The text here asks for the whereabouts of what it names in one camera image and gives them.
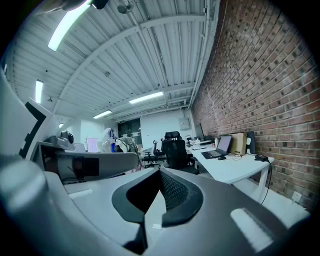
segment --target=power cord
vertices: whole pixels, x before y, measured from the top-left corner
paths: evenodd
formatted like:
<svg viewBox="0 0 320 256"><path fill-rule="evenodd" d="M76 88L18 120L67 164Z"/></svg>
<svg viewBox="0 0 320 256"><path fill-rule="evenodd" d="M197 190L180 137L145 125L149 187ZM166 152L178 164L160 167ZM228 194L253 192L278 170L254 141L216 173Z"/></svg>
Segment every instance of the power cord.
<svg viewBox="0 0 320 256"><path fill-rule="evenodd" d="M261 205L264 203L264 201L265 201L265 199L266 199L266 197L267 197L267 195L268 195L268 192L269 192L269 187L270 187L270 183L271 183L271 177L272 177L272 165L271 165L271 163L270 163L270 161L269 160L267 160L267 162L269 163L269 165L270 165L270 179L269 179L269 184L268 184L268 189L267 189L267 191L266 191L266 194L265 194L265 197L264 197L264 199L263 199L263 201L262 201L262 203L261 203Z"/></svg>

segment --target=wall outlet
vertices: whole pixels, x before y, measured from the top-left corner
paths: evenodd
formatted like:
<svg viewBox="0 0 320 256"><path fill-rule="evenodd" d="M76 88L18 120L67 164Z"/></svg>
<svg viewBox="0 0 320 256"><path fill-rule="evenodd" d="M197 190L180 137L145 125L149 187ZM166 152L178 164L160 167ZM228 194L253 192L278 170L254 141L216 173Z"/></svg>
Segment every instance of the wall outlet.
<svg viewBox="0 0 320 256"><path fill-rule="evenodd" d="M298 192L294 191L293 195L292 195L292 200L294 202L299 203L300 199L301 199L301 194L299 194Z"/></svg>

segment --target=fluorescent light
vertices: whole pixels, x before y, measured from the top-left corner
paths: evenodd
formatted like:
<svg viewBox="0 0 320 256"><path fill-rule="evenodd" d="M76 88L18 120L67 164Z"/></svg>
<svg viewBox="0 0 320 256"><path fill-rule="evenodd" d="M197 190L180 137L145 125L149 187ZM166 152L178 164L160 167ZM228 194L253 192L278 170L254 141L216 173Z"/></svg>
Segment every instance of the fluorescent light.
<svg viewBox="0 0 320 256"><path fill-rule="evenodd" d="M35 102L41 103L41 93L42 93L42 86L44 85L44 82L37 80L35 82Z"/></svg>
<svg viewBox="0 0 320 256"><path fill-rule="evenodd" d="M141 98L136 98L136 99L130 100L129 102L131 104L134 104L134 103L137 103L137 102L142 102L142 101L149 100L149 99L152 99L152 98L155 98L155 97L159 97L159 96L162 96L162 95L164 95L164 93L162 91L160 91L160 92L157 92L157 93L154 93L154 94L150 94L150 95L147 95L147 96L144 96L144 97L141 97Z"/></svg>
<svg viewBox="0 0 320 256"><path fill-rule="evenodd" d="M60 21L59 25L56 27L53 35L50 39L48 47L54 51L57 50L59 47L62 39L72 26L72 24L83 14L89 7L92 0L85 1L82 5L78 8L68 11L62 20Z"/></svg>
<svg viewBox="0 0 320 256"><path fill-rule="evenodd" d="M103 117L103 116L105 116L105 115L108 115L108 114L110 114L110 113L112 113L112 111L111 111L111 110L107 110L107 111L105 111L105 112L103 112L103 113L101 113L101 114L98 114L98 115L94 116L93 118L94 118L94 119L101 118L101 117Z"/></svg>

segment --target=corrugated metal ceiling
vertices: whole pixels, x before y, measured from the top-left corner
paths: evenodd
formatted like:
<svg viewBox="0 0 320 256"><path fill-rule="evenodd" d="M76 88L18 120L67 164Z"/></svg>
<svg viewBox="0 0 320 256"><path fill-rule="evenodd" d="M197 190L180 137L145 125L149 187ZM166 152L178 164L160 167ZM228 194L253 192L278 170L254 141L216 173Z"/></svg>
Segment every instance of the corrugated metal ceiling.
<svg viewBox="0 0 320 256"><path fill-rule="evenodd" d="M117 4L110 0L102 10L89 8L57 51L48 48L48 42L65 12L30 16L12 43L8 67L12 69L8 80L18 97L34 98L39 79L44 81L41 105L49 111L75 117L111 109L108 118L116 120L188 104L202 64L205 0L136 0L130 15L119 13ZM147 46L131 15L141 25ZM160 21L172 16L181 21ZM179 85L179 90L171 91ZM162 87L169 88L165 96L129 103Z"/></svg>

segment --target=desk leg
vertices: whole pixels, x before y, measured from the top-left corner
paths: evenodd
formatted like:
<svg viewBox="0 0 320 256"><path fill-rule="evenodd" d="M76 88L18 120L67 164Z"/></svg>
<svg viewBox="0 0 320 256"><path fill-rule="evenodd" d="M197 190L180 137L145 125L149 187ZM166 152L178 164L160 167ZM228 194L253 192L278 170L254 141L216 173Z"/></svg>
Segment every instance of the desk leg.
<svg viewBox="0 0 320 256"><path fill-rule="evenodd" d="M261 170L261 177L260 177L259 185L258 185L258 187L256 188L256 190L254 192L254 197L253 198L260 204L262 203L264 197L266 196L266 194L264 193L264 190L265 190L265 187L266 187L268 170L269 170L269 165L264 167Z"/></svg>

